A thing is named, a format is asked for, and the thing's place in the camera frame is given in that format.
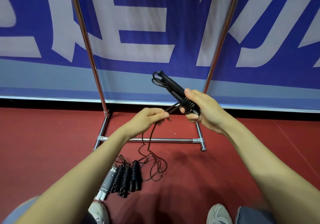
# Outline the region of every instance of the forearm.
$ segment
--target forearm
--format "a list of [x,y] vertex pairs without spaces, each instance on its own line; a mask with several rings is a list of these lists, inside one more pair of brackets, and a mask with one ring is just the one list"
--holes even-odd
[[129,138],[119,128],[44,192],[16,223],[79,223]]
[[320,192],[266,148],[244,125],[223,126],[278,223],[318,223]]

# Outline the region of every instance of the metal rack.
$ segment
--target metal rack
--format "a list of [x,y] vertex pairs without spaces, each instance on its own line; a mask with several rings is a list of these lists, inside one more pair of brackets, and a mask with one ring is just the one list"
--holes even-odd
[[[230,22],[231,22],[231,19],[232,19],[232,16],[233,16],[237,1],[238,0],[231,0],[231,2],[230,2],[230,6],[229,6],[229,9],[228,9],[228,12],[227,12],[226,20],[225,20],[225,23],[223,25],[222,32],[221,32],[221,35],[220,35],[220,38],[219,38],[219,41],[218,41],[218,46],[216,48],[216,51],[215,51],[215,54],[214,54],[214,57],[213,57],[213,60],[212,60],[211,66],[210,66],[209,74],[208,74],[206,82],[205,82],[205,86],[204,86],[204,90],[203,90],[204,93],[206,93],[208,88],[209,88],[209,84],[210,84],[210,81],[211,81],[211,78],[212,78],[212,75],[213,75],[213,72],[214,72],[214,68],[215,68],[215,65],[217,64],[218,57],[220,55],[224,39],[225,39],[225,37],[227,35],[228,28],[230,26]],[[108,125],[108,121],[109,121],[109,119],[111,117],[111,114],[110,114],[109,110],[107,109],[106,101],[105,101],[104,94],[103,94],[103,91],[102,91],[101,82],[100,82],[100,79],[99,79],[98,69],[97,69],[97,66],[96,66],[96,63],[95,63],[95,60],[94,60],[94,55],[93,55],[93,52],[92,52],[92,48],[91,48],[88,32],[87,32],[87,29],[86,29],[85,21],[84,21],[83,15],[82,15],[82,11],[81,11],[79,0],[72,0],[72,2],[73,2],[73,5],[74,5],[74,10],[75,10],[76,16],[78,18],[79,26],[80,26],[81,33],[82,33],[83,40],[84,40],[84,44],[85,44],[86,50],[88,52],[89,61],[90,61],[90,64],[91,64],[91,68],[92,68],[92,71],[93,71],[94,79],[95,79],[95,82],[96,82],[96,85],[97,85],[97,88],[98,88],[98,92],[99,92],[99,96],[100,96],[100,99],[101,99],[103,112],[104,112],[104,115],[105,115],[105,119],[104,119],[104,121],[102,123],[102,127],[100,129],[97,141],[96,141],[96,143],[94,145],[94,148],[93,148],[93,150],[95,150],[95,149],[97,149],[99,147],[99,145],[103,141],[106,141],[108,139],[108,137],[103,136],[103,134],[106,131],[106,128],[107,128],[107,125]],[[199,136],[196,139],[153,138],[153,139],[151,139],[151,142],[200,144],[200,150],[202,152],[204,152],[204,151],[206,151],[206,145],[205,145],[204,139],[202,137],[200,126],[199,126],[198,123],[195,123],[195,125],[196,125],[198,136]],[[129,142],[142,142],[142,138],[133,138],[133,139],[130,139]]]

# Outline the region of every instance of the white sneaker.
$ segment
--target white sneaker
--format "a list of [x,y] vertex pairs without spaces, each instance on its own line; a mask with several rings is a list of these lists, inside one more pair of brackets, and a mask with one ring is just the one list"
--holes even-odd
[[207,224],[232,224],[232,219],[222,204],[216,204],[209,210]]
[[108,211],[102,203],[92,202],[88,211],[94,217],[97,224],[109,224]]

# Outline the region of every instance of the black jump rope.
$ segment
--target black jump rope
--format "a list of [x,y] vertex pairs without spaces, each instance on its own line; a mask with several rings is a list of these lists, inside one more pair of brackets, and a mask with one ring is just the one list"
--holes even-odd
[[[153,84],[157,86],[166,88],[168,92],[170,92],[170,94],[178,101],[176,104],[167,108],[166,112],[171,114],[181,106],[185,109],[185,114],[194,113],[200,115],[199,106],[195,104],[193,101],[186,98],[184,94],[184,89],[180,85],[178,85],[174,80],[166,76],[162,70],[160,72],[154,72],[152,74],[151,81],[153,82]],[[142,158],[139,160],[134,160],[132,162],[131,167],[131,164],[127,162],[122,155],[119,155],[115,162],[120,163],[120,165],[118,167],[116,167],[115,165],[112,166],[108,175],[106,176],[105,180],[101,185],[99,193],[95,198],[96,200],[104,200],[108,193],[118,193],[118,196],[126,198],[129,192],[141,190],[142,181],[159,181],[162,178],[162,173],[164,173],[167,170],[168,164],[164,159],[157,156],[154,152],[150,150],[151,139],[156,125],[157,123],[154,124],[148,142],[147,151],[149,152],[149,154],[144,155],[140,152],[141,148],[146,145],[142,134],[142,145],[138,149],[138,152],[140,155],[142,155]],[[154,163],[150,169],[150,177],[148,179],[142,179],[141,168],[144,164],[149,162],[150,158],[154,159]],[[165,164],[164,169],[161,169],[162,162],[164,162]],[[157,166],[157,169],[154,173],[152,173],[154,166]],[[158,173],[160,174],[159,178],[154,179],[154,176]]]

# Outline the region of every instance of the person's right arm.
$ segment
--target person's right arm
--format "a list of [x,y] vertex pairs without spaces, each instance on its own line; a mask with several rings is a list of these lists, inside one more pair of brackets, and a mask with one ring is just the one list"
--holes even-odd
[[192,122],[201,122],[230,140],[278,224],[320,223],[320,191],[284,164],[213,98],[189,89],[185,94],[201,109],[200,117],[189,114],[187,118]]

